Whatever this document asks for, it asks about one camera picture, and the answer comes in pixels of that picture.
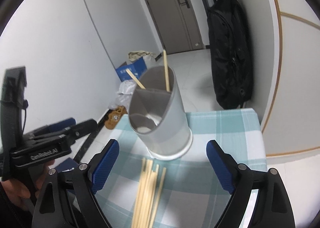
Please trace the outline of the person's left hand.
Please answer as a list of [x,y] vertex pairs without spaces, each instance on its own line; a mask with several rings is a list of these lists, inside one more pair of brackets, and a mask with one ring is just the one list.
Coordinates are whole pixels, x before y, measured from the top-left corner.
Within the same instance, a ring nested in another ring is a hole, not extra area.
[[[49,167],[55,163],[55,160],[51,160],[44,164],[43,173],[39,176],[38,180],[35,181],[36,197],[39,196],[40,189],[46,179],[46,175],[49,171]],[[27,206],[24,203],[24,199],[30,198],[30,192],[27,187],[16,179],[9,179],[6,181],[1,181],[1,185],[4,188],[5,193],[8,196],[8,199],[17,207],[20,207],[22,210],[28,210]]]

